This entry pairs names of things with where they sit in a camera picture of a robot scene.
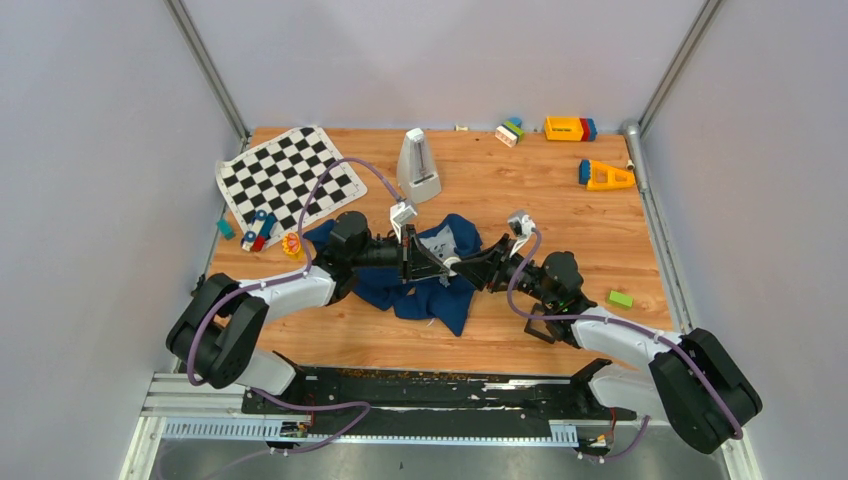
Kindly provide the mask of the yellow round brooch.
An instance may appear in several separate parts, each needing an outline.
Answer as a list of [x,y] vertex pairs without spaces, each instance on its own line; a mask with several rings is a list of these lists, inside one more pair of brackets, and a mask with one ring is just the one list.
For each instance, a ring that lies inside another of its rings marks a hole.
[[460,261],[460,258],[456,257],[456,256],[448,257],[443,261],[443,265],[447,269],[447,272],[448,272],[449,275],[455,275],[456,274],[456,272],[453,269],[453,266],[456,263],[458,263],[459,261]]

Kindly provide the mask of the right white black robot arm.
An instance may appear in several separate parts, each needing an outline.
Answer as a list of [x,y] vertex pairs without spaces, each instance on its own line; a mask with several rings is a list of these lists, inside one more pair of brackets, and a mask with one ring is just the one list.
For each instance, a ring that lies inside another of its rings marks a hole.
[[537,306],[527,320],[545,322],[555,341],[604,354],[580,371],[571,403],[584,417],[623,408],[670,424],[693,449],[709,454],[760,414],[763,402],[718,338],[695,328],[664,332],[616,316],[582,291],[573,253],[549,254],[541,264],[513,250],[503,237],[494,246],[451,258],[451,273],[479,290],[524,293]]

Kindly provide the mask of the blue cartoon print shirt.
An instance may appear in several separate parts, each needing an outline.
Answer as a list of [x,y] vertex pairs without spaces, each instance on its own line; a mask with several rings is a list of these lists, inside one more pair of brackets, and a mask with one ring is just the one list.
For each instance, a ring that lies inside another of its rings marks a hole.
[[[465,256],[482,250],[476,226],[451,213],[438,225],[421,231],[419,238],[434,255],[442,258]],[[460,276],[445,283],[438,278],[404,284],[394,268],[364,268],[358,273],[353,293],[375,308],[392,309],[404,320],[440,320],[455,336],[464,330],[474,286]]]

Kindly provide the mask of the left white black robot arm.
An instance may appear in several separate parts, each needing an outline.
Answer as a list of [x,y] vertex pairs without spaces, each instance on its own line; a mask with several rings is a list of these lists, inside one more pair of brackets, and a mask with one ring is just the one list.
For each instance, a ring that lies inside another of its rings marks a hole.
[[166,338],[167,349],[189,367],[189,378],[216,389],[231,384],[259,388],[283,413],[298,411],[306,386],[284,358],[257,349],[263,326],[301,310],[344,299],[363,268],[390,268],[402,282],[453,275],[458,260],[433,253],[411,224],[388,237],[373,237],[366,217],[341,214],[312,263],[295,272],[236,281],[207,278]]

